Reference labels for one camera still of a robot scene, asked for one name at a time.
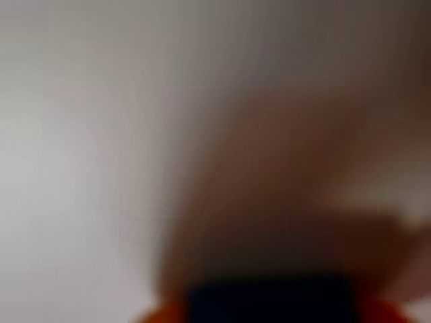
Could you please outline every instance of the blurred hand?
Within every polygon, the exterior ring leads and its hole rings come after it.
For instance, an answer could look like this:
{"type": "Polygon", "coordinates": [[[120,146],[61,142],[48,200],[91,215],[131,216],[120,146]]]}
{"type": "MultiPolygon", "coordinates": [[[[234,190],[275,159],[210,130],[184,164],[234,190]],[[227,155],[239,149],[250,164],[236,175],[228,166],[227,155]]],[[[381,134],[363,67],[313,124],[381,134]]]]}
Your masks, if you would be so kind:
{"type": "Polygon", "coordinates": [[[235,272],[341,271],[373,294],[389,285],[422,234],[390,211],[316,199],[349,164],[364,105],[337,90],[246,105],[185,203],[162,263],[162,297],[235,272]]]}

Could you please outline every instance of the black object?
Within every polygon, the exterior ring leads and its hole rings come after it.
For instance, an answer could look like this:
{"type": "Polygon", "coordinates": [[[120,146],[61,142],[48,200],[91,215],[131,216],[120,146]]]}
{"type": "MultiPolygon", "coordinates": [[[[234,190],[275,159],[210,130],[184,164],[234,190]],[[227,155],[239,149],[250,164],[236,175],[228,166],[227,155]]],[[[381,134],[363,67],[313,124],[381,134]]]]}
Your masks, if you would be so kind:
{"type": "Polygon", "coordinates": [[[188,323],[358,322],[343,277],[230,279],[188,296],[188,323]]]}

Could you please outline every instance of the white wall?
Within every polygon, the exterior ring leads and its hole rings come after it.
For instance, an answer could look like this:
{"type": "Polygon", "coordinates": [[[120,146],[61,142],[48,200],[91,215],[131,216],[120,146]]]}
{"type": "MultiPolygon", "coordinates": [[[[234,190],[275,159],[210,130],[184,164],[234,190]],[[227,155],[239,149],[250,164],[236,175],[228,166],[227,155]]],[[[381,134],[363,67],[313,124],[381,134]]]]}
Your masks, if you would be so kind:
{"type": "Polygon", "coordinates": [[[176,188],[226,94],[342,84],[354,66],[339,13],[357,11],[317,5],[2,0],[0,321],[118,323],[151,306],[176,188]]]}

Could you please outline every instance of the skin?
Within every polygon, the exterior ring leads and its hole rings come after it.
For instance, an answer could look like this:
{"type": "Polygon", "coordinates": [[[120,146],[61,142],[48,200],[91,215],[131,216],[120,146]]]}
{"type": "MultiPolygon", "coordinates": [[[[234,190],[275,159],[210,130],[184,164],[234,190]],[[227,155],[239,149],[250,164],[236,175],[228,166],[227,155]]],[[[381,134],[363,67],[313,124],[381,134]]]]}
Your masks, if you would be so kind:
{"type": "MultiPolygon", "coordinates": [[[[352,164],[377,97],[326,89],[246,102],[184,203],[160,267],[161,300],[180,299],[204,280],[276,270],[339,271],[372,296],[392,286],[429,231],[407,229],[386,205],[358,208],[321,198],[352,164]],[[260,242],[250,246],[253,240],[260,242]],[[286,256],[284,246],[293,244],[286,256]]],[[[408,300],[422,295],[410,293],[408,300]]]]}

